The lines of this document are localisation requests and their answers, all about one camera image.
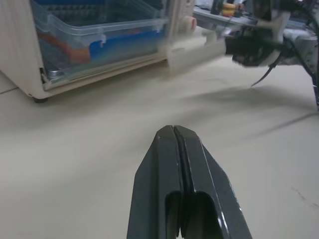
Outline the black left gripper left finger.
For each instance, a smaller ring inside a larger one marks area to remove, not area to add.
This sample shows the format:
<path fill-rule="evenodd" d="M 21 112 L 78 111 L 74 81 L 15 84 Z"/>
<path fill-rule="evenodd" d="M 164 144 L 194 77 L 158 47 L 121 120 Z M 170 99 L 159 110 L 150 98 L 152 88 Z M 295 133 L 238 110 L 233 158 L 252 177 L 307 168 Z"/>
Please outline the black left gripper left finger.
<path fill-rule="evenodd" d="M 176 239 L 181 196 L 179 149 L 167 125 L 156 132 L 135 173 L 127 239 Z"/>

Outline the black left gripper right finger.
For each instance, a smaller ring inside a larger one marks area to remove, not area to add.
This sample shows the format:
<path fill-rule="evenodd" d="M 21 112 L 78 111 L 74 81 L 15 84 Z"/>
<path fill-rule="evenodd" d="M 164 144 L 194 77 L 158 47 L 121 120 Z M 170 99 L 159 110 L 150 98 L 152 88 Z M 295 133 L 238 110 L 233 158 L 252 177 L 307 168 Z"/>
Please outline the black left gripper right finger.
<path fill-rule="evenodd" d="M 175 126 L 184 185 L 183 239 L 252 239 L 228 176 L 198 135 Z"/>

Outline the cream oven door handle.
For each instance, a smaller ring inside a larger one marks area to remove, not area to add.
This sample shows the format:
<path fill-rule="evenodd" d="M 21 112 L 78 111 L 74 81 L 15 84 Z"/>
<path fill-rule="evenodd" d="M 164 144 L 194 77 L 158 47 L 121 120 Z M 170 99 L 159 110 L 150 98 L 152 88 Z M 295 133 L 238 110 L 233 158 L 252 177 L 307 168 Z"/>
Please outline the cream oven door handle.
<path fill-rule="evenodd" d="M 166 46 L 168 73 L 172 76 L 185 74 L 226 53 L 225 38 L 218 37 L 215 31 L 203 28 L 179 35 Z"/>

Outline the clear plastic food container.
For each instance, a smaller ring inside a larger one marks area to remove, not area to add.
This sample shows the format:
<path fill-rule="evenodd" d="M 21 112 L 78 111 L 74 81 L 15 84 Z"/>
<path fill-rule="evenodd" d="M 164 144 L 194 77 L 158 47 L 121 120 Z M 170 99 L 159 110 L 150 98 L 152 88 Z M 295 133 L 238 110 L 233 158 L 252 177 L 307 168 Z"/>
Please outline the clear plastic food container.
<path fill-rule="evenodd" d="M 30 0 L 49 78 L 157 53 L 162 0 Z"/>

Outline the white oven control knob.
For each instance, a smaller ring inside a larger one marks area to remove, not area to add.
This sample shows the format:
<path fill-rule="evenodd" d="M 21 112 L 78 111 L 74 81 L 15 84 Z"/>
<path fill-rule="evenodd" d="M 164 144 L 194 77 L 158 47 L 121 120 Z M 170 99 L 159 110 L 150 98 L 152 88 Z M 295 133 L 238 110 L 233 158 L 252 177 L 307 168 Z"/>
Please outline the white oven control knob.
<path fill-rule="evenodd" d="M 179 21 L 178 32 L 191 33 L 195 31 L 196 26 L 197 26 L 196 18 L 192 16 L 184 16 Z"/>

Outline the cream toaster oven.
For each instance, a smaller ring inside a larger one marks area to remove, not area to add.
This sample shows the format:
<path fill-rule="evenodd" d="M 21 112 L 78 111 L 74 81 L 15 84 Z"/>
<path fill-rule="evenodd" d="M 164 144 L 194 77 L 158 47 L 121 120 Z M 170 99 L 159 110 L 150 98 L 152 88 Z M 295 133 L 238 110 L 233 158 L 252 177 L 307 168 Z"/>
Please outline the cream toaster oven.
<path fill-rule="evenodd" d="M 43 64 L 30 0 L 0 0 L 0 72 L 41 104 L 55 95 L 166 61 L 166 45 L 178 36 L 180 19 L 184 16 L 193 17 L 195 2 L 162 0 L 168 22 L 157 53 L 49 78 Z"/>

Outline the grey background table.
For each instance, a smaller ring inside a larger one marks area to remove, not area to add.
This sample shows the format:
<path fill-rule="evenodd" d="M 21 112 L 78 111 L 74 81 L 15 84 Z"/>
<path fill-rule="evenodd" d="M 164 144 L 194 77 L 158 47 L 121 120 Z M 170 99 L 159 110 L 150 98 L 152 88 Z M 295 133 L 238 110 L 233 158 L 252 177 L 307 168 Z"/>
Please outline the grey background table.
<path fill-rule="evenodd" d="M 197 19 L 197 25 L 206 28 L 212 29 L 215 26 L 255 26 L 257 20 L 250 17 L 225 17 L 221 15 L 211 14 L 210 11 L 195 7 L 193 10 L 193 17 Z"/>

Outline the yellow tape roll stack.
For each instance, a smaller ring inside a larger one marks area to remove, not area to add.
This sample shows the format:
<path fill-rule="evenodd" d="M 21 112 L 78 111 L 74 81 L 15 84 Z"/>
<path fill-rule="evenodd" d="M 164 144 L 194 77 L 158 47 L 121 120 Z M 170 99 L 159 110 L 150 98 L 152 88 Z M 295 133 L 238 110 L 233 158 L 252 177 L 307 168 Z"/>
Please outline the yellow tape roll stack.
<path fill-rule="evenodd" d="M 236 5 L 232 3 L 224 3 L 221 14 L 225 17 L 232 17 L 235 14 Z"/>

